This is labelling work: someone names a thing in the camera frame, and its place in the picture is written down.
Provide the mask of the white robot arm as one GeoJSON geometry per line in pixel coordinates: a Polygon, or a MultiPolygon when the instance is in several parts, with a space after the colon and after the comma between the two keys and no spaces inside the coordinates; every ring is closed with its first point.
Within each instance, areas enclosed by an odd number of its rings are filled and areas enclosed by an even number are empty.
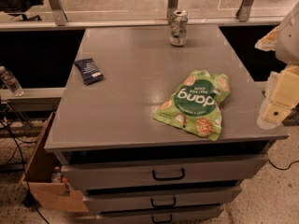
{"type": "Polygon", "coordinates": [[[263,51],[274,51],[287,66],[270,73],[257,124],[269,130],[279,126],[299,104],[299,3],[283,21],[255,44],[263,51]]]}

